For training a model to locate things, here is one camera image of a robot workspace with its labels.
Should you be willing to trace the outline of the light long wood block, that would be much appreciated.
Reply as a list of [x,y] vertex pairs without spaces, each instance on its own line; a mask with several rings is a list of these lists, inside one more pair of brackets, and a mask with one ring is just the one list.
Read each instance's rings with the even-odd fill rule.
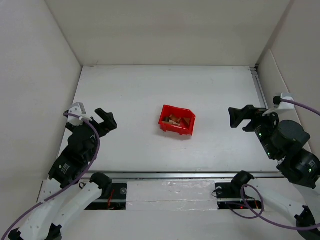
[[175,122],[173,120],[169,120],[167,123],[170,124],[170,125],[175,125],[175,126],[179,126],[180,125],[180,123]]

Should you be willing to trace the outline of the orange arch wood block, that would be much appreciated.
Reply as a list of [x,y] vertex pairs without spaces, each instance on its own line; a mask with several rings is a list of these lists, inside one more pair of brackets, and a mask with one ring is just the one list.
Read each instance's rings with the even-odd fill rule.
[[173,114],[171,114],[171,115],[169,116],[169,118],[170,118],[172,121],[174,121],[174,122],[178,122],[178,121],[179,121],[179,118],[176,117],[176,116],[173,115]]

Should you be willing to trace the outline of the red plastic bin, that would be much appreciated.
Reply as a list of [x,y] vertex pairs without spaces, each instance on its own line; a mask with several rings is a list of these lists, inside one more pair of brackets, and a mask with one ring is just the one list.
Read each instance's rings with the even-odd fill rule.
[[196,115],[187,108],[164,105],[158,124],[164,132],[174,132],[181,136],[192,136]]

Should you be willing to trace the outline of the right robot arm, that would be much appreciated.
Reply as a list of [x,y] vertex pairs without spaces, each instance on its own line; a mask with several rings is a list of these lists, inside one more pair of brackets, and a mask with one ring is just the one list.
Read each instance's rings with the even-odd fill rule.
[[263,186],[252,174],[241,171],[231,181],[232,189],[242,199],[258,199],[290,222],[282,225],[266,219],[262,212],[253,212],[253,218],[282,229],[297,231],[305,240],[320,238],[320,160],[304,149],[311,136],[293,120],[280,120],[274,109],[247,105],[242,109],[228,109],[231,128],[248,120],[243,131],[255,133],[270,160],[278,161],[278,171],[303,196],[305,204],[291,201]]

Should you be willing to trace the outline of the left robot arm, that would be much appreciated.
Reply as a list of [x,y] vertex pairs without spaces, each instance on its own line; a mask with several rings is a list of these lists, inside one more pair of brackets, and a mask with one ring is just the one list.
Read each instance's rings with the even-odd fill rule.
[[67,146],[52,165],[36,205],[15,220],[2,239],[60,240],[72,220],[94,200],[110,193],[112,179],[96,172],[83,189],[65,204],[97,159],[101,138],[117,128],[113,113],[102,108],[97,108],[95,113],[102,119],[101,123],[87,117],[79,107],[64,112],[67,118],[65,127],[71,132]]

